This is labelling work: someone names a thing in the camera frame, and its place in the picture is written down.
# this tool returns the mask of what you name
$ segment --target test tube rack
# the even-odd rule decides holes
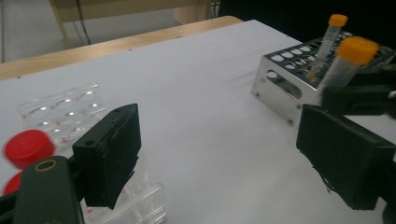
[[[303,104],[310,104],[317,96],[318,84],[335,58],[338,45],[351,35],[341,31],[323,63],[315,62],[322,37],[263,55],[250,92],[294,126],[301,116]],[[380,45],[372,61],[361,70],[387,64],[395,54],[396,50]]]

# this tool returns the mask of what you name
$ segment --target gray floor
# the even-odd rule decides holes
[[[0,0],[1,62],[66,49],[48,0]],[[178,26],[174,10],[166,9],[85,21],[91,43]],[[64,24],[74,47],[87,45],[81,22]]]

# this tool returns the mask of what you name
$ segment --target white tabletop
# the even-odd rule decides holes
[[[17,105],[96,82],[106,108],[138,103],[142,149],[166,223],[382,223],[326,190],[292,129],[250,89],[260,57],[299,44],[257,21],[0,82],[0,143]],[[351,117],[395,143],[396,121]],[[4,158],[1,186],[17,172]]]

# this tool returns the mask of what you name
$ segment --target wooden table edge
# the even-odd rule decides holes
[[[36,72],[69,65],[71,63],[79,63],[128,49],[134,49],[186,35],[194,35],[240,22],[242,21],[236,17],[224,16],[141,35],[110,40],[85,47],[66,49],[8,63],[0,63],[0,80],[26,76]]]

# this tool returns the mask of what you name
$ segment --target red bottle cap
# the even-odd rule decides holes
[[[14,175],[6,184],[6,187],[3,190],[3,195],[12,193],[20,187],[21,183],[21,176],[22,176],[22,171]]]
[[[5,154],[17,168],[23,170],[34,161],[52,156],[54,150],[55,145],[46,133],[40,130],[28,130],[8,140]]]

